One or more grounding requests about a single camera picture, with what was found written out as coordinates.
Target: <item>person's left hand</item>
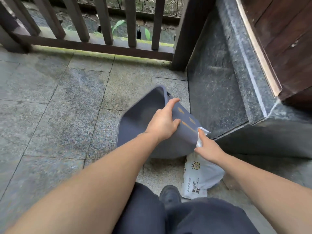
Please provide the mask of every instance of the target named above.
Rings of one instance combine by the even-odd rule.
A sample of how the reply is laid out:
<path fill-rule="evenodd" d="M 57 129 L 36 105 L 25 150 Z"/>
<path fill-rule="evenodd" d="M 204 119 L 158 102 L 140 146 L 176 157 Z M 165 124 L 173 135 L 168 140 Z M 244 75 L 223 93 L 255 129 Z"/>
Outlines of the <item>person's left hand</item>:
<path fill-rule="evenodd" d="M 163 109 L 158 109 L 153 118 L 149 122 L 146 133 L 151 133 L 157 137 L 158 143 L 170 138 L 177 130 L 181 119 L 172 121 L 172 109 L 174 105 L 179 102 L 179 98 L 172 98 Z"/>

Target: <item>hand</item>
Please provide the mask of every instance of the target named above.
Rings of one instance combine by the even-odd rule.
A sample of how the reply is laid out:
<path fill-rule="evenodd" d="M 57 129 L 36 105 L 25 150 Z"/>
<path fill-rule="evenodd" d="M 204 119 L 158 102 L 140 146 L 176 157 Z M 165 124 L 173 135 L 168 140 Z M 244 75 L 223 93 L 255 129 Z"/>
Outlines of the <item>hand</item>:
<path fill-rule="evenodd" d="M 209 139 L 203 130 L 198 129 L 199 138 L 202 141 L 202 147 L 197 147 L 194 152 L 200 154 L 204 159 L 218 164 L 218 161 L 226 153 L 220 148 L 220 146 L 212 139 Z"/>
<path fill-rule="evenodd" d="M 168 139 L 177 130 L 181 119 L 172 121 L 172 109 L 179 102 L 179 98 L 172 98 L 163 109 L 158 109 L 149 122 L 146 133 L 152 133 L 157 137 L 158 143 Z"/>

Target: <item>plastic bag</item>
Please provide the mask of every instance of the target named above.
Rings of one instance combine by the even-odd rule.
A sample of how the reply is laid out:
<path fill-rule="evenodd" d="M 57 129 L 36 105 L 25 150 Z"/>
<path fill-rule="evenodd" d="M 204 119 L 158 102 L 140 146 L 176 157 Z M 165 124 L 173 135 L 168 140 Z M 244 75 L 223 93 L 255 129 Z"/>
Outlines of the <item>plastic bag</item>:
<path fill-rule="evenodd" d="M 198 138 L 197 147 L 201 147 Z M 181 195 L 184 198 L 195 199 L 207 197 L 207 189 L 219 183 L 224 176 L 224 170 L 207 160 L 197 153 L 191 153 L 186 157 L 184 165 L 184 182 L 182 184 Z"/>

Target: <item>plant leaf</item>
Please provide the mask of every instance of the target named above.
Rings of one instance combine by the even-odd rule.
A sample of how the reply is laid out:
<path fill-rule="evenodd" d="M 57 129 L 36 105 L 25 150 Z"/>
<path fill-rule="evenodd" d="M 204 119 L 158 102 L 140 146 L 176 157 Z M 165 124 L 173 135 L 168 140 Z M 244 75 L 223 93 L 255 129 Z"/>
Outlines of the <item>plant leaf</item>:
<path fill-rule="evenodd" d="M 151 40 L 151 34 L 150 34 L 150 32 L 149 32 L 149 30 L 148 30 L 147 28 L 145 28 L 145 37 L 146 37 L 146 39 L 147 39 L 148 41 Z"/>
<path fill-rule="evenodd" d="M 117 23 L 115 24 L 115 26 L 113 27 L 112 29 L 112 33 L 115 31 L 115 29 L 119 26 L 119 25 L 122 25 L 123 23 L 125 23 L 126 21 L 125 20 L 119 20 L 117 21 Z"/>

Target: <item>dark pants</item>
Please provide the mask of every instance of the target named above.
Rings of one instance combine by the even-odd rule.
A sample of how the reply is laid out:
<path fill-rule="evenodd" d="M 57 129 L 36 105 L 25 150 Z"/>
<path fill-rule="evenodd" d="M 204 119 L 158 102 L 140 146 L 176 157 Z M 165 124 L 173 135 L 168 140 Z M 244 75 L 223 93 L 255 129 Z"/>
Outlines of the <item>dark pants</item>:
<path fill-rule="evenodd" d="M 198 198 L 165 209 L 149 188 L 135 183 L 113 234 L 259 233 L 244 210 L 217 198 Z"/>

